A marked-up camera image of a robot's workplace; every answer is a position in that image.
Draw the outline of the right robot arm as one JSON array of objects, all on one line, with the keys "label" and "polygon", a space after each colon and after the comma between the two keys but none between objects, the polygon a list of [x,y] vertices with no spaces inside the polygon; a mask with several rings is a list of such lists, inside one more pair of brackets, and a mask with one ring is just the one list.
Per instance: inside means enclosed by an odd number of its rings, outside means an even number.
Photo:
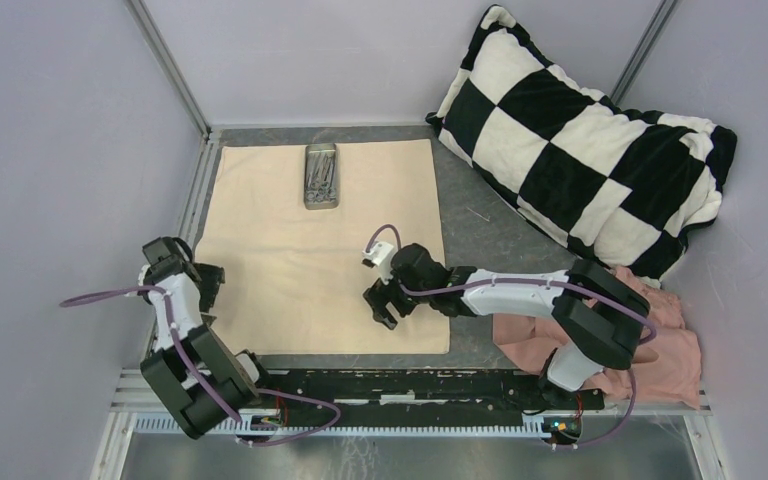
[{"label": "right robot arm", "polygon": [[603,370],[629,369],[638,346],[657,335],[648,318],[649,302],[589,260],[550,273],[508,274],[448,268],[416,243],[397,247],[374,241],[362,255],[363,265],[379,276],[363,298],[374,320],[390,330],[420,305],[447,317],[508,314],[554,320],[569,340],[550,354],[537,382],[540,400],[551,408],[566,406],[586,380]]}]

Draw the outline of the beige cloth wrap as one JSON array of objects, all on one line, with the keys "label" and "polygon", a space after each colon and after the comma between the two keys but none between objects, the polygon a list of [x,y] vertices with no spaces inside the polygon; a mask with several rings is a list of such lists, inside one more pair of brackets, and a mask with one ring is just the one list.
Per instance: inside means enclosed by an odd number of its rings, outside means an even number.
[{"label": "beige cloth wrap", "polygon": [[235,353],[446,353],[442,314],[420,306],[391,330],[363,299],[377,274],[362,253],[371,237],[393,240],[385,225],[444,258],[430,141],[342,143],[337,152],[339,203],[310,210],[303,146],[223,149],[195,249],[225,271],[213,331]]}]

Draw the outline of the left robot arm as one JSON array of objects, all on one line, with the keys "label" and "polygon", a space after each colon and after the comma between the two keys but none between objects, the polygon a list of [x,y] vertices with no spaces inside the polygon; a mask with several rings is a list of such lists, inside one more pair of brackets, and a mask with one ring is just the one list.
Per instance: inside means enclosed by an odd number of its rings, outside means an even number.
[{"label": "left robot arm", "polygon": [[178,237],[159,237],[142,247],[147,260],[142,297],[157,317],[156,343],[140,364],[143,378],[184,433],[198,439],[239,410],[266,405],[274,381],[256,356],[237,358],[212,330],[210,314],[223,268],[194,260]]}]

